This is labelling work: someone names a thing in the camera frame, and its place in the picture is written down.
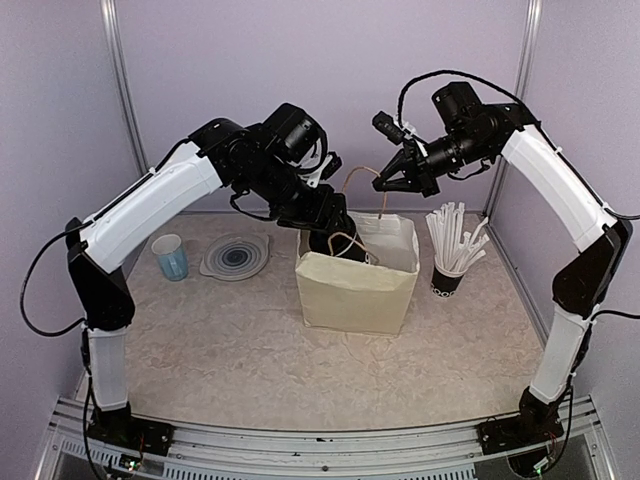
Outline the black paper coffee cup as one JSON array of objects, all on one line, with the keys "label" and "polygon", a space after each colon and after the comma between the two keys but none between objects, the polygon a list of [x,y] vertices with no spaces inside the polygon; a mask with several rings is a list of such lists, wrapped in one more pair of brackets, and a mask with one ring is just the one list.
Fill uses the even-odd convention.
[{"label": "black paper coffee cup", "polygon": [[309,248],[315,253],[369,264],[370,257],[361,246],[362,241],[355,225],[336,231],[330,238],[328,233],[311,232]]}]

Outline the cream paper takeout bag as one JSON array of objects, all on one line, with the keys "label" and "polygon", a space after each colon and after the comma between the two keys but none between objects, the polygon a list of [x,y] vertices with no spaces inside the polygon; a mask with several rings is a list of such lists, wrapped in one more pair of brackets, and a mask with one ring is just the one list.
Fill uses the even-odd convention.
[{"label": "cream paper takeout bag", "polygon": [[304,325],[346,333],[397,336],[420,273],[419,241],[412,220],[352,211],[360,238],[354,246],[367,263],[348,260],[335,248],[311,249],[310,233],[297,236],[295,275]]}]

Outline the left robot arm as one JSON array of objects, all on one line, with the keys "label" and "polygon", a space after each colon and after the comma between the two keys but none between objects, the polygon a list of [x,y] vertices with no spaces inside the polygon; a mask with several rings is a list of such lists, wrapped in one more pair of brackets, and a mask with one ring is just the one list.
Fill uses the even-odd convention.
[{"label": "left robot arm", "polygon": [[116,199],[60,233],[67,266],[83,306],[92,399],[102,430],[121,445],[140,434],[130,415],[125,335],[135,305],[122,272],[126,258],[161,226],[223,187],[235,197],[255,193],[269,207],[267,221],[309,231],[322,251],[342,237],[354,246],[355,223],[346,198],[323,175],[341,165],[324,129],[303,109],[281,104],[248,127],[217,118],[177,142],[167,156]]}]

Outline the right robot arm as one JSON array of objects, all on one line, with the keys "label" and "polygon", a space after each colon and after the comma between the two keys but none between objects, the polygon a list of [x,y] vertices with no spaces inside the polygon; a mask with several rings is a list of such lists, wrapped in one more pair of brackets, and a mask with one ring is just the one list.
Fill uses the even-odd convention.
[{"label": "right robot arm", "polygon": [[511,433],[523,444],[535,442],[551,424],[548,411],[570,388],[588,348],[591,326],[631,238],[634,217],[614,212],[570,165],[516,96],[485,103],[474,91],[474,75],[454,71],[455,81],[437,90],[432,102],[445,136],[427,142],[402,119],[409,89],[432,78],[411,79],[400,91],[396,113],[377,113],[372,124],[399,151],[372,185],[378,192],[439,194],[442,176],[458,177],[461,167],[502,157],[543,197],[568,231],[577,257],[552,282],[554,317],[541,364],[521,397]]}]

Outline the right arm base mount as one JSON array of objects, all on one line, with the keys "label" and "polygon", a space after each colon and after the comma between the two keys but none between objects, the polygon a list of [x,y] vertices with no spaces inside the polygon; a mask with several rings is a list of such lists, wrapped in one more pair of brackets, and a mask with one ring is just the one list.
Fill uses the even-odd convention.
[{"label": "right arm base mount", "polygon": [[559,420],[527,427],[519,416],[487,420],[480,423],[476,431],[484,455],[524,448],[564,435]]}]

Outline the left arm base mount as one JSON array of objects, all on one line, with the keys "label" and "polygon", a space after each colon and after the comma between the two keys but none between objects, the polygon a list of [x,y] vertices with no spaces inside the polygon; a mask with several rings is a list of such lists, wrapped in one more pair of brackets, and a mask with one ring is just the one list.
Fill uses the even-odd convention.
[{"label": "left arm base mount", "polygon": [[111,412],[95,416],[87,431],[91,439],[159,456],[168,455],[173,434],[174,427],[168,423]]}]

